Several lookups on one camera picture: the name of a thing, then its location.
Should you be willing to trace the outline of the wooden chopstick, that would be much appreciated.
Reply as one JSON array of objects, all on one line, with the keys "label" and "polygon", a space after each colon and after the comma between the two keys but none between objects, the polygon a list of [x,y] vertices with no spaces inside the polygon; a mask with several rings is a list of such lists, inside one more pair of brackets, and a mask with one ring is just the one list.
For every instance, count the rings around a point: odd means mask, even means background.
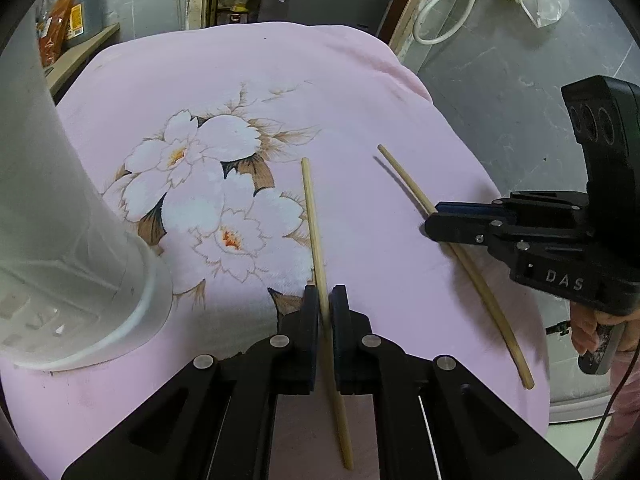
[{"label": "wooden chopstick", "polygon": [[329,287],[328,284],[326,284],[326,269],[324,268],[317,207],[314,201],[314,185],[312,184],[310,160],[307,157],[303,157],[300,166],[302,166],[314,286],[316,286],[319,296],[321,370],[334,416],[336,437],[338,445],[340,446],[342,463],[345,469],[353,470],[355,467],[354,452],[352,452],[352,439],[350,438],[346,406],[343,397],[337,391],[334,377]]},{"label": "wooden chopstick", "polygon": [[[410,174],[402,168],[401,164],[392,154],[390,154],[390,151],[383,144],[378,144],[378,151],[386,159],[386,162],[393,167],[393,170],[397,172],[402,182],[408,186],[409,190],[426,211],[427,215],[431,217],[431,215],[436,212],[436,208],[420,189],[420,186],[416,184],[416,181],[410,177]],[[506,344],[506,348],[510,353],[512,361],[518,370],[518,376],[521,378],[523,387],[527,390],[532,390],[535,387],[534,376],[530,371],[526,357],[524,356],[520,344],[514,335],[514,331],[512,330],[506,315],[503,313],[497,298],[491,291],[484,279],[484,276],[480,273],[480,270],[478,270],[477,265],[473,262],[468,253],[458,244],[449,243],[448,246],[462,265],[466,274],[468,274],[468,277],[480,295],[480,298],[482,298],[487,312],[494,321],[495,326],[498,328],[498,331]]]}]

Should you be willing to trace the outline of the white utensil holder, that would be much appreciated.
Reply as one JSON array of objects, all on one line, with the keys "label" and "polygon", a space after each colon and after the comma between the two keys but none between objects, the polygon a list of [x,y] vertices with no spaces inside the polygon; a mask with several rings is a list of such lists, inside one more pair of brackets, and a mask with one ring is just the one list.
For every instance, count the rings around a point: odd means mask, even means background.
[{"label": "white utensil holder", "polygon": [[171,306],[166,266],[107,207],[44,80],[35,21],[1,53],[1,355],[58,372],[149,341]]}]

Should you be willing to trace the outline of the pink floral cloth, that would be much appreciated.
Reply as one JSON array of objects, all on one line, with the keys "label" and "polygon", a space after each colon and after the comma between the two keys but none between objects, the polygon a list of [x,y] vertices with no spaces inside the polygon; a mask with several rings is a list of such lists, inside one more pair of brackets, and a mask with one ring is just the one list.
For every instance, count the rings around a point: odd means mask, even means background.
[{"label": "pink floral cloth", "polygon": [[162,330],[117,359],[43,372],[1,357],[17,437],[48,478],[190,359],[223,359],[276,331],[312,272],[303,157],[329,283],[345,285],[381,335],[415,356],[455,356],[546,431],[533,296],[470,249],[535,376],[527,390],[465,270],[423,235],[420,208],[378,144],[434,202],[489,202],[498,188],[381,41],[284,23],[170,32],[104,50],[52,101],[92,184],[165,263],[172,289]]}]

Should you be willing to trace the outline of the large oil jug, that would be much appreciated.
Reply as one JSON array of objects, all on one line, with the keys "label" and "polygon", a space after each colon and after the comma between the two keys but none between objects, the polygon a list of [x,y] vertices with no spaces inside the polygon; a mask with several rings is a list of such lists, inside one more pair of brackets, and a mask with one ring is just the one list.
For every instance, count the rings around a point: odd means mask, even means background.
[{"label": "large oil jug", "polygon": [[99,17],[98,0],[73,0],[68,20],[67,43],[74,46],[96,34],[99,31],[96,21]]}]

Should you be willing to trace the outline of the orange snack packet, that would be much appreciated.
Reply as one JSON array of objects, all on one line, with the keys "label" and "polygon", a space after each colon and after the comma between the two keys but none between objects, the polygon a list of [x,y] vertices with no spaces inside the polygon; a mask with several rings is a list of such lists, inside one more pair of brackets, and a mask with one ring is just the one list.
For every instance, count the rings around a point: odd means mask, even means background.
[{"label": "orange snack packet", "polygon": [[48,18],[43,22],[38,42],[40,60],[44,68],[53,65],[60,57],[73,3],[74,0],[56,0]]}]

